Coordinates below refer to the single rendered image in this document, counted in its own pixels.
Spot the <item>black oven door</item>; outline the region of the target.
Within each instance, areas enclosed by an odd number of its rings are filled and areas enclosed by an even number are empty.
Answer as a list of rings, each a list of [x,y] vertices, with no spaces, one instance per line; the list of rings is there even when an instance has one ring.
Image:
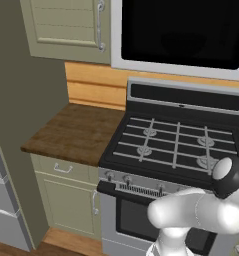
[[[183,189],[187,186],[147,178],[134,178],[130,184],[101,179],[97,190],[103,252],[108,256],[145,256],[159,235],[159,230],[148,220],[148,205]]]

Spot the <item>white microwave oven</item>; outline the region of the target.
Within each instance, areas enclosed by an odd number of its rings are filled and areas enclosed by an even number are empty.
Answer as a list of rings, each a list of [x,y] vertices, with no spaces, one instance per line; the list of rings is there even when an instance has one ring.
[[[111,66],[239,81],[239,0],[111,0]]]

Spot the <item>black gas stove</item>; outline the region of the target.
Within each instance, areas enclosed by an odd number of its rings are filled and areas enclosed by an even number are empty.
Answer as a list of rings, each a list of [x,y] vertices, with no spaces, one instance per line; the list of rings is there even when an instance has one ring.
[[[111,171],[111,181],[129,175],[211,192],[215,164],[231,156],[239,157],[239,88],[131,77],[99,181]]]

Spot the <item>green drawer front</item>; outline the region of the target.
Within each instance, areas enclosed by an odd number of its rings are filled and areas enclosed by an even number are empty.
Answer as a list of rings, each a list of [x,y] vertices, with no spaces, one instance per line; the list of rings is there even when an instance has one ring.
[[[31,155],[31,160],[35,171],[83,182],[90,180],[86,165],[35,154]]]

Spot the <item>grey fridge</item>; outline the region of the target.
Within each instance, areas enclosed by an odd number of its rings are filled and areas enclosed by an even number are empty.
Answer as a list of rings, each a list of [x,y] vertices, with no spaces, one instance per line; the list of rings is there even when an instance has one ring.
[[[30,251],[27,233],[17,200],[0,153],[0,242]]]

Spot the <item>green wall cupboard door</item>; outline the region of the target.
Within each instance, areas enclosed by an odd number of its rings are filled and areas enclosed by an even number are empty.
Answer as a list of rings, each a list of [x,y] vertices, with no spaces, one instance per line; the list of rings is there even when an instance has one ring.
[[[66,61],[110,63],[110,0],[101,12],[97,43],[98,0],[20,0],[30,54]]]

